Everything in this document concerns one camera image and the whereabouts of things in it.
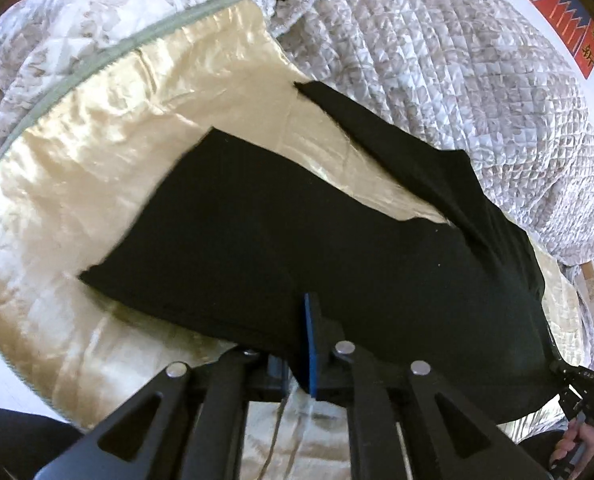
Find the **right hand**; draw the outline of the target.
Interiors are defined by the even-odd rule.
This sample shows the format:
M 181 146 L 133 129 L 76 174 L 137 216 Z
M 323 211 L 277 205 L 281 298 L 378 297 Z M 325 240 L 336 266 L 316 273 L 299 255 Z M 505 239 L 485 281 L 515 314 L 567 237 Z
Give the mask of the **right hand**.
M 550 462 L 553 463 L 554 460 L 562 460 L 566 457 L 574 450 L 577 441 L 585 444 L 585 451 L 576 467 L 577 470 L 582 470 L 594 456 L 594 427 L 586 422 L 572 420 L 569 423 L 568 429 L 555 445 Z

